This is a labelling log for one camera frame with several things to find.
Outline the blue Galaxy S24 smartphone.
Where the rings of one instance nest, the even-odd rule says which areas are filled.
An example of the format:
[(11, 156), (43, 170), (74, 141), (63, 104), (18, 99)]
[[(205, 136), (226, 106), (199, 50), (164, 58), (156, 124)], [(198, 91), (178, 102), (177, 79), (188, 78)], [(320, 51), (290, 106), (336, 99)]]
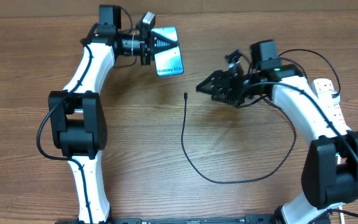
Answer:
[[(179, 42), (177, 28), (173, 26), (153, 28), (151, 30), (151, 34), (160, 34)], [(156, 72), (159, 77), (181, 75), (184, 73), (180, 43), (178, 47), (161, 52), (159, 54), (155, 54), (153, 56)]]

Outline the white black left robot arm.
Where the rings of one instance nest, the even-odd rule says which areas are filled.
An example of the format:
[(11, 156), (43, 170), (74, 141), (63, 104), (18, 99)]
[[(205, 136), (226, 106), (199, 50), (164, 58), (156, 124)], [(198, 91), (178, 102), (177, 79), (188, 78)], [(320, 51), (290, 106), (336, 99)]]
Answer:
[(81, 40), (83, 57), (74, 76), (61, 91), (48, 96), (52, 138), (60, 160), (71, 168), (79, 201), (75, 223), (112, 223), (102, 172), (108, 127), (100, 93), (118, 56), (134, 57), (141, 65), (155, 64), (159, 77), (181, 75), (183, 60), (175, 26), (156, 27), (155, 14), (146, 12), (128, 30), (121, 28), (124, 8), (99, 7), (99, 21)]

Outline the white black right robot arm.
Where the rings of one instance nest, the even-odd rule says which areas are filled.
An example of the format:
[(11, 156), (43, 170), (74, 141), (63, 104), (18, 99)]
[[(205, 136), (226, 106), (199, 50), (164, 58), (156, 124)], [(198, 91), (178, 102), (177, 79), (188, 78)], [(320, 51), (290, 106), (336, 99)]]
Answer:
[(327, 223), (330, 214), (358, 199), (358, 131), (334, 120), (335, 99), (321, 99), (297, 64), (283, 64), (273, 40), (252, 44), (250, 53), (248, 72), (234, 51), (226, 55), (229, 68), (216, 70), (196, 90), (236, 108), (245, 107), (248, 98), (269, 98), (289, 117), (309, 145), (302, 191), (262, 221)]

